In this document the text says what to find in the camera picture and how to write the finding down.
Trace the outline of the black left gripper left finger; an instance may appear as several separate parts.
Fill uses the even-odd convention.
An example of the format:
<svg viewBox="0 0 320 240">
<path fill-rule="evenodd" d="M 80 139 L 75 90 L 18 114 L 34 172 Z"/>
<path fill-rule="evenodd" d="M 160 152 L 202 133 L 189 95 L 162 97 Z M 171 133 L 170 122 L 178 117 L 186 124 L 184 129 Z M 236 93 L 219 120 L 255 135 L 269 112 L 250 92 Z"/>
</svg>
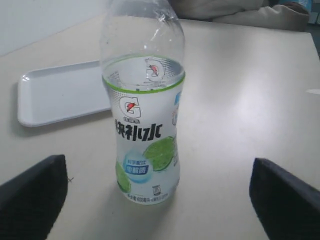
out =
<svg viewBox="0 0 320 240">
<path fill-rule="evenodd" d="M 51 155 L 0 186 L 0 238 L 45 240 L 66 200 L 66 157 Z"/>
</svg>

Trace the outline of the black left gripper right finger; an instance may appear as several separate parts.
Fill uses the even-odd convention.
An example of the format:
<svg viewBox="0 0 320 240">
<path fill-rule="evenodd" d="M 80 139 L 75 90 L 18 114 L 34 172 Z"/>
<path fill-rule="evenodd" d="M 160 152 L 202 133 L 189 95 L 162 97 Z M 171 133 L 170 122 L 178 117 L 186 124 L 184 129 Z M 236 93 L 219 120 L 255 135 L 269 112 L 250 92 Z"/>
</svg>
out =
<svg viewBox="0 0 320 240">
<path fill-rule="evenodd" d="M 319 190 L 274 162 L 255 158 L 249 197 L 270 240 L 320 238 Z"/>
</svg>

